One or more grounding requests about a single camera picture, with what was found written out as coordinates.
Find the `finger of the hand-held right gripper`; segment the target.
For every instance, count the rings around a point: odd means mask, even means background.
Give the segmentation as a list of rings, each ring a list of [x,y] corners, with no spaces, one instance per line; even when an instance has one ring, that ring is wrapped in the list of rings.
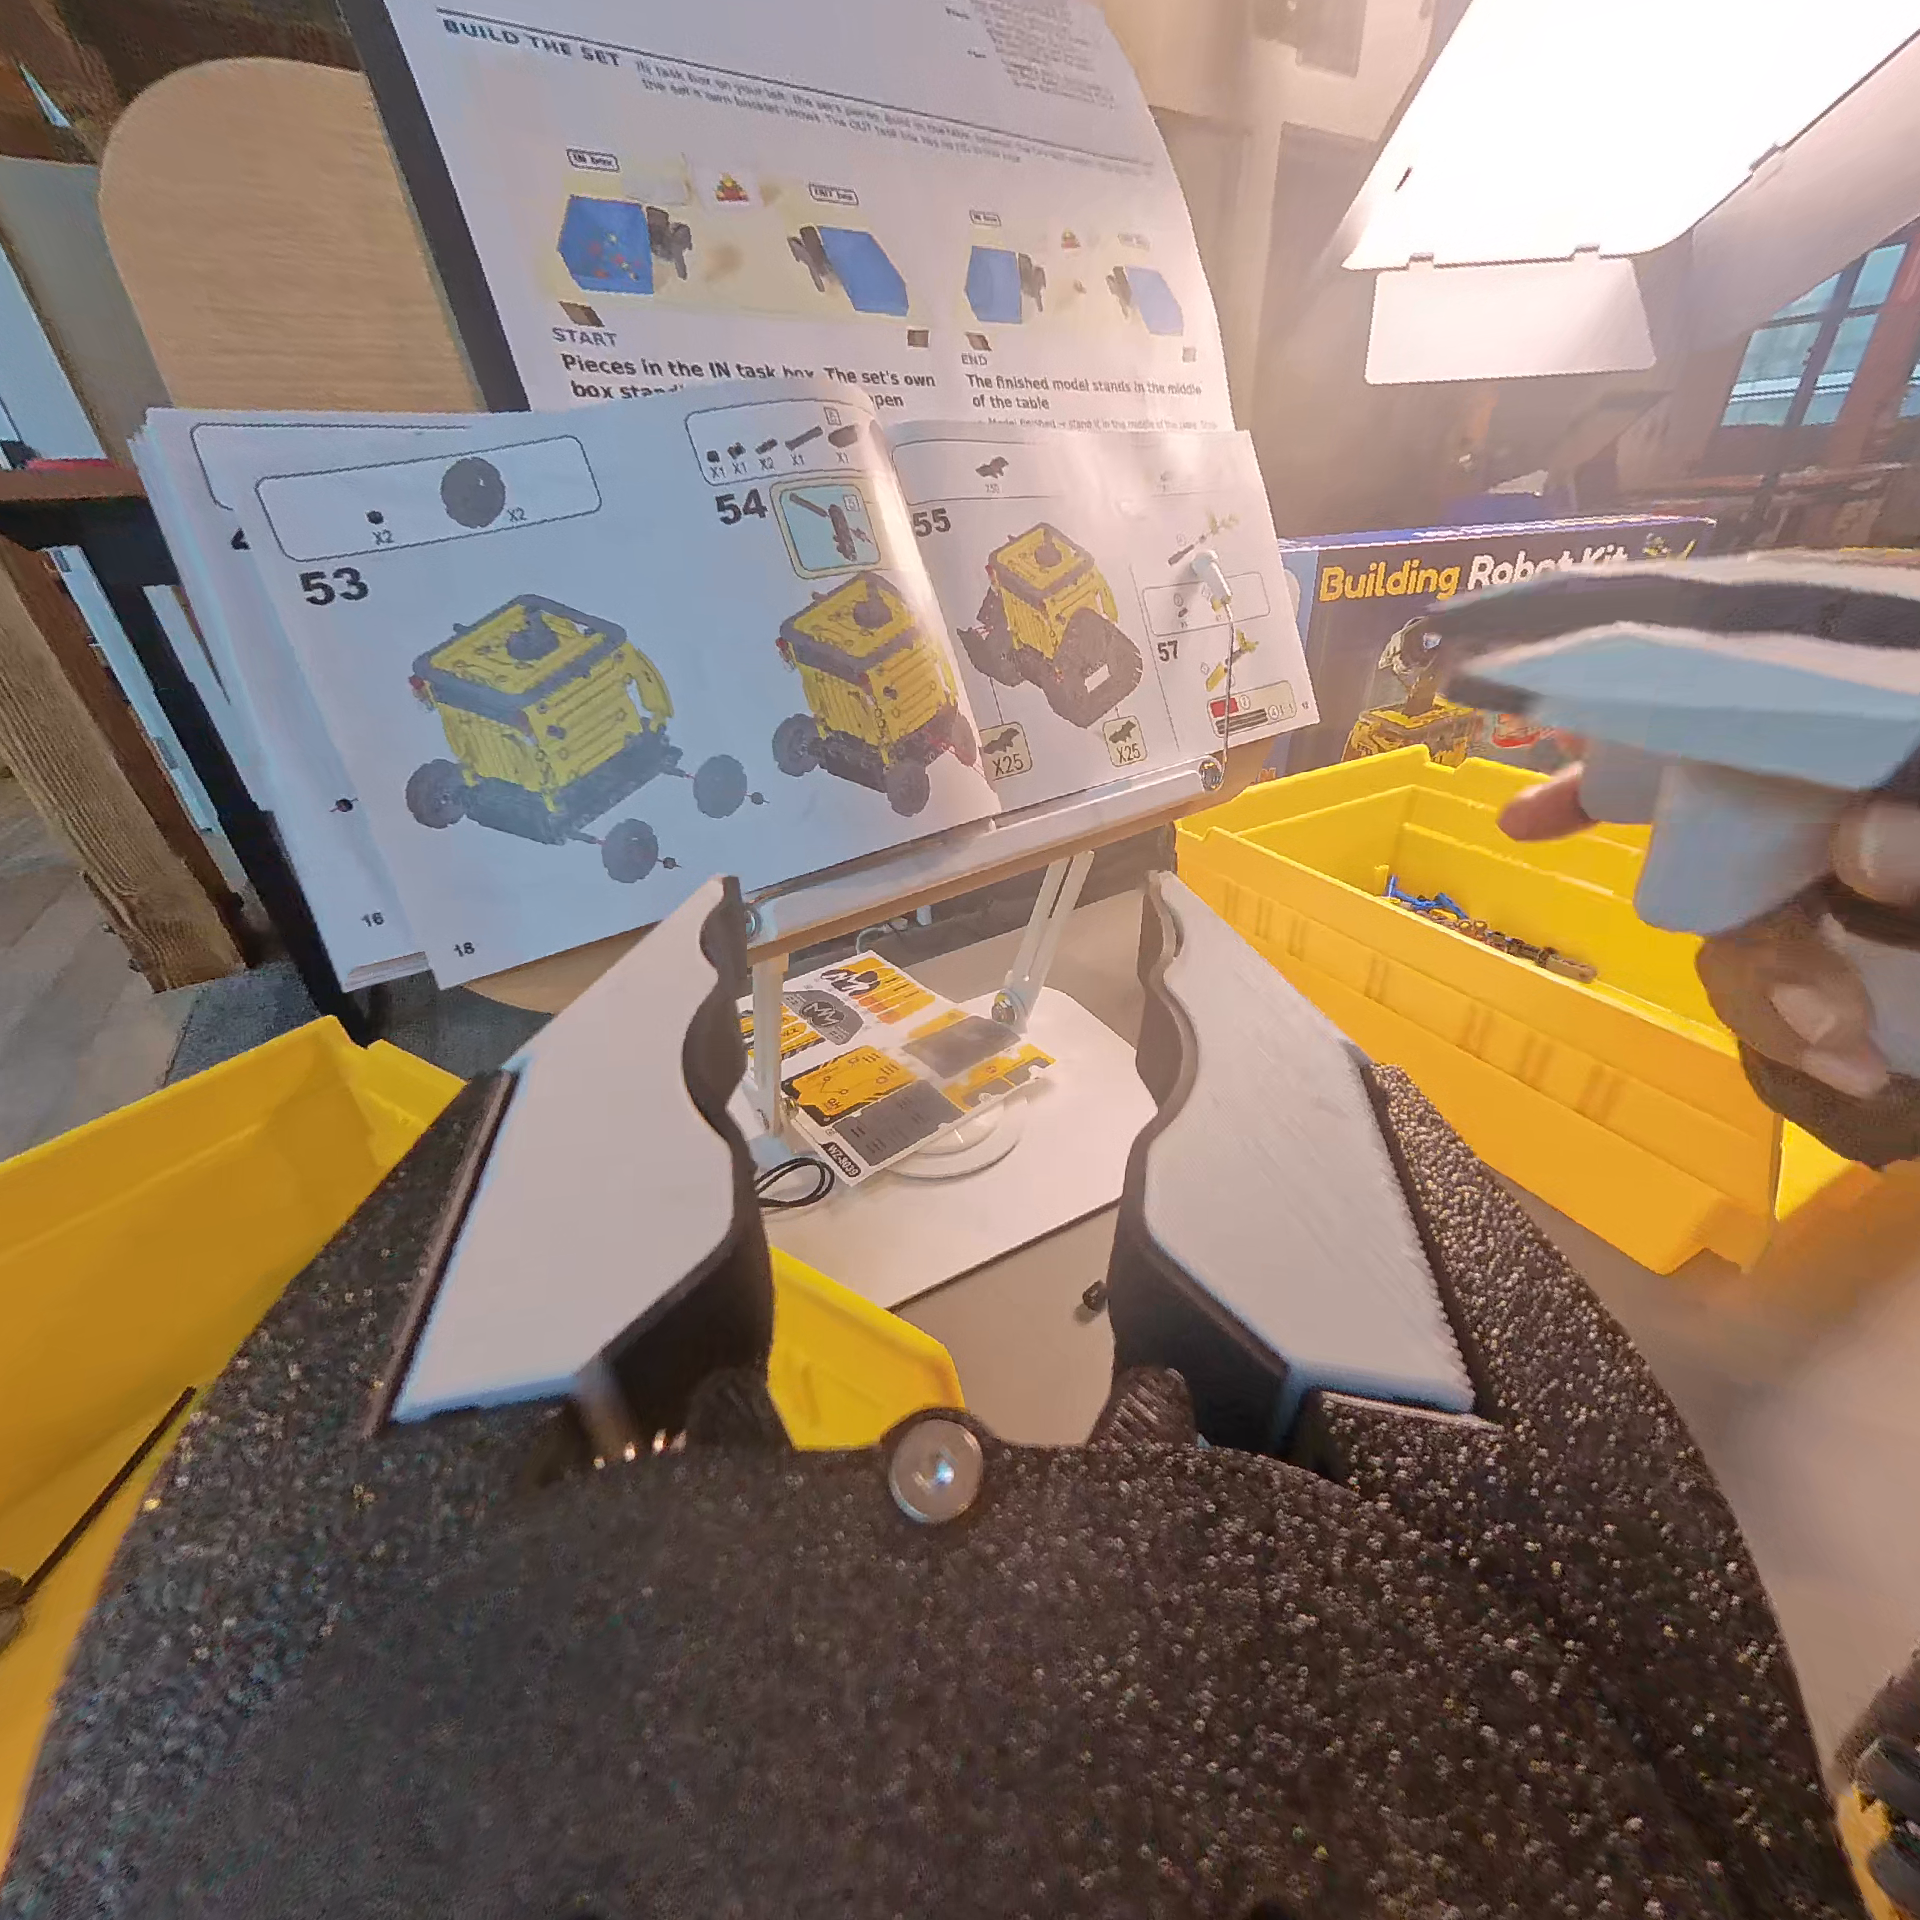
[[[1709,631],[1643,618],[1484,642],[1453,663],[1462,703],[1657,758],[1827,787],[1916,792],[1913,631]]]
[[[1809,635],[1869,650],[1917,646],[1912,549],[1762,549],[1729,557],[1538,572],[1428,612],[1467,653],[1608,626]]]

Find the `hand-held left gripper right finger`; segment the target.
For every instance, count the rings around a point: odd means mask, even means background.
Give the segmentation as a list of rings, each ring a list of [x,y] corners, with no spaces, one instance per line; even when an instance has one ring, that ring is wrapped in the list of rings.
[[[1116,1370],[1177,1373],[1234,1451],[1284,1451],[1313,1391],[1470,1416],[1370,1060],[1171,872],[1142,894],[1138,972],[1155,1114],[1116,1213]]]

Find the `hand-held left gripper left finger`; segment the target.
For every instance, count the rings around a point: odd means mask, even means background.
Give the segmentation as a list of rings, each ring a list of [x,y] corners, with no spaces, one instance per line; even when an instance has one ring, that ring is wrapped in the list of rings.
[[[784,1447],[776,1284],[730,1115],[747,982],[734,878],[702,883],[482,1086],[393,1352],[393,1424],[569,1404],[587,1453]]]

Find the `instruction manual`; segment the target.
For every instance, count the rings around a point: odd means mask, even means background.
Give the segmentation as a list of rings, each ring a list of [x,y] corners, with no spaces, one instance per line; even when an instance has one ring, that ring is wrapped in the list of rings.
[[[816,378],[555,413],[168,406],[134,466],[261,758],[324,741],[440,984],[1317,723],[1253,443]]]

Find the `pale grey desk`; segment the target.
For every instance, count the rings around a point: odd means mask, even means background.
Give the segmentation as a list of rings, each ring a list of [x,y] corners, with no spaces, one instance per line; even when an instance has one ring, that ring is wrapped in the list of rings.
[[[1409,1498],[1421,1530],[1448,1534],[1484,1576],[1513,1576],[1582,1640],[1656,1740],[1696,1771],[1818,1770],[1819,1733],[1734,1510],[1666,1381],[1586,1276],[1525,1212],[1432,1102],[1387,1071],[1404,1136],[1410,1210],[1435,1243],[1434,1271],[1461,1350],[1506,1428],[1486,1470],[1448,1468],[1441,1445],[1363,1443],[1305,1414],[1301,1438],[1328,1447],[1372,1493]],[[1114,1338],[1070,1318],[1070,1279],[1093,1279],[1114,1247],[1114,1212],[933,1287],[961,1229],[1000,1212],[961,1199],[954,1228],[908,1203],[902,1251],[880,1271],[913,1284],[906,1320],[952,1338],[968,1402],[1019,1443],[1075,1443],[1114,1373]],[[296,1558],[302,1520],[348,1508],[356,1396],[337,1402],[332,1370],[358,1386],[354,1356],[400,1303],[381,1255],[313,1255],[212,1386],[161,1487],[179,1547],[225,1568],[233,1592],[265,1591],[274,1558]]]

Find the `white oval board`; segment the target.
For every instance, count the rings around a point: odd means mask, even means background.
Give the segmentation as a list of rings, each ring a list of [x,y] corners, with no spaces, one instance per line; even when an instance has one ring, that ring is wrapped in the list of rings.
[[[1014,1143],[1002,1159],[941,1180],[885,1170],[816,1207],[765,1212],[769,1242],[894,1310],[1114,1207],[1155,1115],[1137,1044],[1056,987],[1043,990],[1028,1034],[1056,1066],[1012,1100]]]

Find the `sticker sheet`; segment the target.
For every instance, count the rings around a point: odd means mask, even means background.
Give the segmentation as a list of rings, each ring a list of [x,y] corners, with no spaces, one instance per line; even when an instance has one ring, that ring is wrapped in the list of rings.
[[[734,1115],[758,1187],[803,1207],[894,1173],[952,1181],[1004,1160],[1056,1059],[876,950],[792,976],[757,963],[739,1004],[750,1054]]]

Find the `blue toy kit box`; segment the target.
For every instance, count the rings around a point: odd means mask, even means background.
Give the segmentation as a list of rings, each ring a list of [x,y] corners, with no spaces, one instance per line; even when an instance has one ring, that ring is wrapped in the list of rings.
[[[1510,712],[1486,712],[1438,691],[1432,615],[1457,596],[1556,570],[1602,570],[1709,552],[1713,517],[1508,518],[1284,542],[1317,725],[1286,736],[1270,764],[1284,775],[1401,747],[1458,765],[1482,756],[1552,772],[1556,738]]]

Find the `large yellow storage bin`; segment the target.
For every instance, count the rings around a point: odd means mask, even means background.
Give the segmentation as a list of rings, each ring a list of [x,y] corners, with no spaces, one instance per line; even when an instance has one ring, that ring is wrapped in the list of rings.
[[[321,1019],[5,1163],[5,1568],[32,1572],[180,1387],[212,1387],[461,1091]],[[5,1832],[184,1424],[5,1651]]]

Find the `black brick axle tool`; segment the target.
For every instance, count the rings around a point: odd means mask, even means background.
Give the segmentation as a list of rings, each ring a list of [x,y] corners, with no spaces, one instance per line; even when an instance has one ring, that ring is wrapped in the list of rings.
[[[32,1572],[21,1574],[5,1568],[2,1574],[2,1651],[10,1651],[28,1627],[32,1604],[50,1576],[61,1568],[67,1556],[81,1547],[94,1523],[106,1515],[106,1508],[121,1494],[121,1491],[146,1470],[148,1459],[161,1450],[161,1443],[180,1424],[192,1408],[200,1390],[190,1383],[170,1402],[158,1422],[139,1438],[130,1453],[112,1470],[83,1510],[67,1525],[53,1547],[38,1558]]]

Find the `rounded wooden board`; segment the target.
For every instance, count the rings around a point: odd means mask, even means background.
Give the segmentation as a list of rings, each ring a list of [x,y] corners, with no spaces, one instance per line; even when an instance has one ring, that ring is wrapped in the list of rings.
[[[101,212],[172,404],[481,410],[362,76],[243,58],[158,80],[108,140]]]

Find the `white printed instruction sheet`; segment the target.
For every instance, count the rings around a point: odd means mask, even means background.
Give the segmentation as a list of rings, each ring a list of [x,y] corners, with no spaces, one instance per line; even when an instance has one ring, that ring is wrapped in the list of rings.
[[[340,4],[489,412],[816,378],[889,416],[1230,427],[1104,13]]]

